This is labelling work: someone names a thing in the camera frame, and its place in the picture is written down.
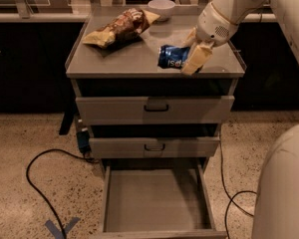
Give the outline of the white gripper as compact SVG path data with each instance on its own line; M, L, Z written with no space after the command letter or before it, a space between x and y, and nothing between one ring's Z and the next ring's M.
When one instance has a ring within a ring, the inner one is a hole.
M225 44L237 32L237 18L237 10L232 2L209 2L198 16L196 28L193 27L183 41L185 47L194 46L181 72L190 76L200 69L212 56L213 45L218 47ZM196 36L203 42L196 44Z

